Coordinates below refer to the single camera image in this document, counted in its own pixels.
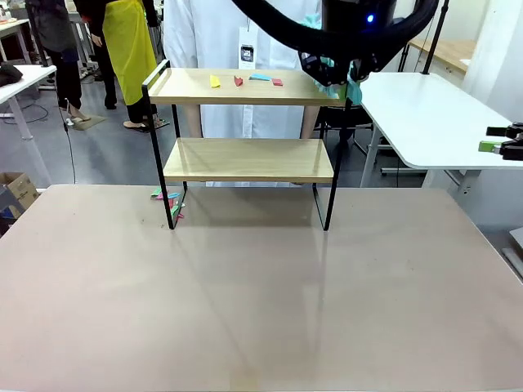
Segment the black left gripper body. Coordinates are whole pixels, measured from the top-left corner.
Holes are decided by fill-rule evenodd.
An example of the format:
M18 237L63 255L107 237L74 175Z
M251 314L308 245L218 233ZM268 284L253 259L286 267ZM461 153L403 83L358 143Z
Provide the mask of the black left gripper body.
M391 24L396 0L323 0L322 30L354 32L381 29Z

